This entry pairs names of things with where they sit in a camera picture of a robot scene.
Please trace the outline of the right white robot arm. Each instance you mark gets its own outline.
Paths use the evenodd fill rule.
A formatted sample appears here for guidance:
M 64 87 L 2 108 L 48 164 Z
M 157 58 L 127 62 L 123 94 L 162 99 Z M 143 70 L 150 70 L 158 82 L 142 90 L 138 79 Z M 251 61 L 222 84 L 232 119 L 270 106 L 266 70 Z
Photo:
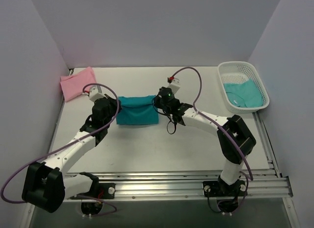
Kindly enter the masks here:
M 256 140 L 239 115 L 232 117 L 215 116 L 198 110 L 193 104 L 180 102 L 170 87 L 161 87 L 153 99 L 155 108 L 161 109 L 177 125 L 195 127 L 207 133 L 216 134 L 226 159 L 218 182 L 219 192 L 231 194 L 236 188 L 243 165 L 250 180 L 253 174 L 246 157 L 252 152 Z

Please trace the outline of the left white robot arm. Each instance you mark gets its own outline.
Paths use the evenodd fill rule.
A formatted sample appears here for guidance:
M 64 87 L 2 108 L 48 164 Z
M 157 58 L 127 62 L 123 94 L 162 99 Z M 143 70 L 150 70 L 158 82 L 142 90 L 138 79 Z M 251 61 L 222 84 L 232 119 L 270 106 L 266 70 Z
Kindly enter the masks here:
M 88 172 L 65 177 L 88 151 L 106 137 L 110 124 L 121 111 L 118 99 L 107 94 L 94 101 L 92 113 L 65 149 L 55 152 L 43 162 L 35 161 L 27 168 L 22 199 L 49 213 L 58 210 L 72 197 L 98 198 L 99 178 Z

